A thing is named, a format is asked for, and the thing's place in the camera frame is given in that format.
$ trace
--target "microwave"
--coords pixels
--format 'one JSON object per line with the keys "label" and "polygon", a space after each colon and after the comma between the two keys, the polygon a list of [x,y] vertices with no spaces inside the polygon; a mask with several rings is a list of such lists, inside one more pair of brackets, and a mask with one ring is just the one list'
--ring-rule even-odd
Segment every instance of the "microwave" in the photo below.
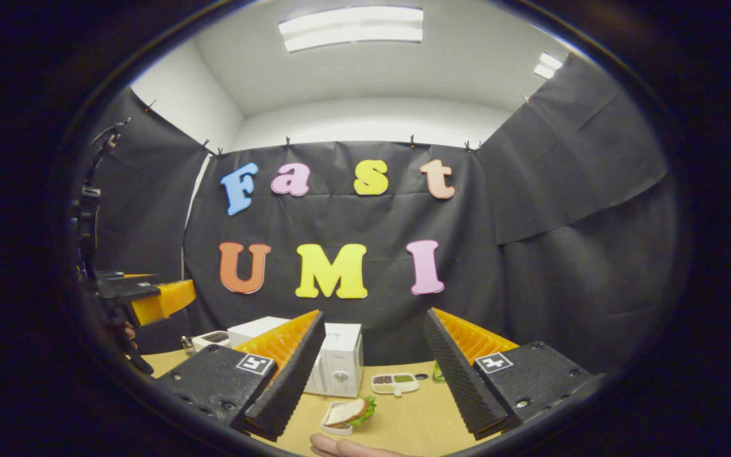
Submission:
{"label": "microwave", "polygon": [[362,325],[326,324],[326,338],[304,392],[331,397],[356,397],[360,394],[362,373]]}

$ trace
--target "letter f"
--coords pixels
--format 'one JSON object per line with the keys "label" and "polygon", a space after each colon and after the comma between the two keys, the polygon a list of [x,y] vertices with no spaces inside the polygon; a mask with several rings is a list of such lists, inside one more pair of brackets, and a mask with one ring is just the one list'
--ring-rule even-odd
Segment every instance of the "letter f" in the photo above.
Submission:
{"label": "letter f", "polygon": [[250,206],[250,203],[253,202],[244,193],[253,193],[252,175],[256,173],[258,173],[258,165],[250,162],[221,179],[221,184],[224,185],[227,191],[227,200],[230,203],[227,208],[227,216],[233,216],[237,212],[247,208],[247,206]]}

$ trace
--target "foam letter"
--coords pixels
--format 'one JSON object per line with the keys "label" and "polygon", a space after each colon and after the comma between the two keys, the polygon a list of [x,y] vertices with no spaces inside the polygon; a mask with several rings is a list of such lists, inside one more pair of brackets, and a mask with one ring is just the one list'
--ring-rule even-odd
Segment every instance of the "foam letter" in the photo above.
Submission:
{"label": "foam letter", "polygon": [[303,298],[317,297],[314,283],[317,279],[323,295],[331,297],[337,281],[340,287],[337,296],[340,298],[365,298],[368,290],[363,287],[362,260],[366,253],[363,245],[350,244],[340,248],[334,264],[329,264],[326,254],[320,245],[300,245],[298,254],[303,259],[301,266],[301,286],[295,289],[295,295]]}
{"label": "foam letter", "polygon": [[408,243],[405,248],[414,257],[414,271],[416,273],[416,283],[411,287],[414,295],[423,295],[424,293],[439,293],[444,290],[444,283],[438,280],[436,275],[436,262],[433,251],[438,247],[438,243],[433,240],[422,240],[420,242]]}
{"label": "foam letter", "polygon": [[233,216],[253,202],[244,195],[244,192],[253,193],[253,179],[250,175],[256,173],[258,173],[258,165],[250,162],[221,179],[221,184],[224,185],[227,191],[227,200],[230,203],[229,208],[227,208],[227,216]]}
{"label": "foam letter", "polygon": [[238,264],[239,254],[244,250],[244,246],[239,243],[221,243],[218,245],[221,251],[220,269],[218,269],[218,277],[221,283],[227,289],[238,293],[253,293],[261,289],[264,284],[264,261],[270,252],[267,245],[250,245],[250,254],[253,255],[253,266],[250,269],[250,279],[242,281],[239,279]]}
{"label": "foam letter", "polygon": [[431,160],[419,169],[427,174],[427,188],[436,199],[449,199],[456,194],[455,188],[444,183],[444,175],[452,174],[453,170],[450,167],[443,167],[441,160]]}
{"label": "foam letter", "polygon": [[306,183],[310,180],[310,168],[304,164],[286,164],[278,169],[279,176],[272,180],[272,191],[276,194],[292,194],[301,197],[310,191]]}
{"label": "foam letter", "polygon": [[360,195],[380,195],[388,190],[388,178],[385,174],[388,165],[382,160],[363,160],[354,168],[357,180],[354,180],[354,191]]}

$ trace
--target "ceiling light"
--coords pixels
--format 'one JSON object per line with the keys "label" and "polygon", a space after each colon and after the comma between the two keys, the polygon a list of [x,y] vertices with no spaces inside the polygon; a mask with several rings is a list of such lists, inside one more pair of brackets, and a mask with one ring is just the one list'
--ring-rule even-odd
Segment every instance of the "ceiling light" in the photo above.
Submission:
{"label": "ceiling light", "polygon": [[563,63],[551,55],[540,54],[540,64],[534,67],[534,74],[549,79],[555,75],[555,70],[563,66]]}
{"label": "ceiling light", "polygon": [[421,43],[423,11],[394,6],[363,6],[323,11],[279,24],[287,51],[355,41]]}

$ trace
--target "green bottle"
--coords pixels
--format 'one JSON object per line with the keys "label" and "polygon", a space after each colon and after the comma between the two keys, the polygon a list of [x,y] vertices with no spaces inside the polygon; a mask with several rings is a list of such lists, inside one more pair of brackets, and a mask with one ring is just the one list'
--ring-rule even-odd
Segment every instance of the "green bottle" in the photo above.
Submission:
{"label": "green bottle", "polygon": [[433,361],[433,381],[437,384],[444,382],[444,374],[442,374],[441,368],[438,367],[438,361]]}

